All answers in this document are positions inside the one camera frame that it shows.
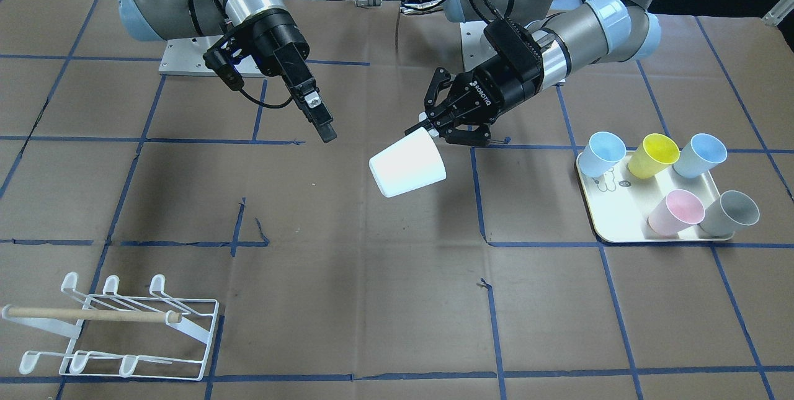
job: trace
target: light blue cup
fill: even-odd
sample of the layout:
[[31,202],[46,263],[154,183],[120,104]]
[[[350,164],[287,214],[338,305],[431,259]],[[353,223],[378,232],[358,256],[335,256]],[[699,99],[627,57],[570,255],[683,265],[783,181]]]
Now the light blue cup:
[[626,157],[626,144],[618,135],[598,131],[590,137],[584,152],[579,155],[579,171],[595,179],[609,171]]
[[727,158],[728,151],[722,141],[707,133],[699,133],[681,151],[681,157],[672,168],[681,177],[694,179]]

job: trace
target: white wire rack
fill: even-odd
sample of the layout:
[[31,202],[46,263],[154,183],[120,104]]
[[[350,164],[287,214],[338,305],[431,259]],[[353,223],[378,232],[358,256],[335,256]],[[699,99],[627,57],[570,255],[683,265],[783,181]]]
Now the white wire rack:
[[[23,375],[30,374],[36,368],[40,357],[60,357],[62,363],[58,371],[61,375],[76,376],[109,376],[137,378],[167,378],[168,380],[201,380],[207,367],[215,330],[218,326],[218,309],[220,304],[215,299],[174,298],[165,293],[165,276],[155,275],[151,278],[149,294],[151,296],[119,295],[119,278],[116,275],[105,279],[101,295],[85,295],[77,291],[77,273],[65,276],[60,291],[81,304],[82,309],[26,309],[6,306],[2,310],[2,318],[24,326],[61,335],[69,338],[65,352],[28,351],[22,356],[19,371]],[[77,319],[76,324],[62,321],[64,318]],[[209,330],[199,326],[193,320],[202,322],[211,318]],[[83,323],[87,320],[162,322],[171,329],[178,330],[190,338],[203,344],[204,352],[201,360],[187,358],[159,357],[158,355],[122,355],[112,352],[75,350]],[[91,360],[118,360],[118,370],[114,373],[85,371]],[[195,376],[191,375],[143,375],[136,374],[139,362],[171,365],[180,363],[183,366],[195,367]]]

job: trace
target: tray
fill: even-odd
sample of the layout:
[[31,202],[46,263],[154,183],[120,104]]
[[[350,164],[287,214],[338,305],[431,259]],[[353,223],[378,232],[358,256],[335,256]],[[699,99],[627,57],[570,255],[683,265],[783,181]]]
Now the tray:
[[711,242],[729,240],[729,236],[711,236],[700,226],[693,225],[680,231],[677,236],[659,236],[648,226],[648,216],[664,196],[672,190],[687,190],[700,197],[708,208],[720,191],[707,172],[696,179],[685,179],[673,171],[672,166],[650,179],[638,179],[627,169],[633,152],[606,174],[592,179],[579,171],[576,157],[576,173],[582,187],[584,201],[596,234],[607,242]]

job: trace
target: plastic cup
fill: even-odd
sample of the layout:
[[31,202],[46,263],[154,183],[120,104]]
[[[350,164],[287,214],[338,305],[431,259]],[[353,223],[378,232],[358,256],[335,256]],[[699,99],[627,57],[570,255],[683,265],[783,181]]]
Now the plastic cup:
[[672,168],[686,179],[694,179],[728,158],[725,144],[712,135],[699,133],[692,137]]
[[675,236],[678,231],[698,224],[705,210],[697,195],[687,190],[672,190],[653,208],[648,225],[660,236]]
[[677,162],[680,154],[674,141],[660,133],[652,133],[644,138],[643,144],[631,155],[629,172],[638,179],[650,179]]
[[579,171],[595,179],[626,157],[626,144],[618,135],[598,131],[590,137],[584,152],[579,155]]
[[712,236],[728,236],[758,223],[761,212],[750,197],[740,191],[725,191],[706,209],[700,227]]
[[439,149],[423,129],[417,129],[369,159],[380,193],[394,197],[446,179]]

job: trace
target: wooden handle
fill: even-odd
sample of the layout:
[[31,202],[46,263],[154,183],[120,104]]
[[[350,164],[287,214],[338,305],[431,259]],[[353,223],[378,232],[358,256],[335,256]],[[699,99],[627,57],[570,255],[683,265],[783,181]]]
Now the wooden handle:
[[6,315],[17,318],[52,318],[59,320],[100,320],[128,322],[168,322],[182,320],[182,313],[177,312],[136,312],[131,310],[84,310],[84,309],[49,309],[38,307],[9,307]]

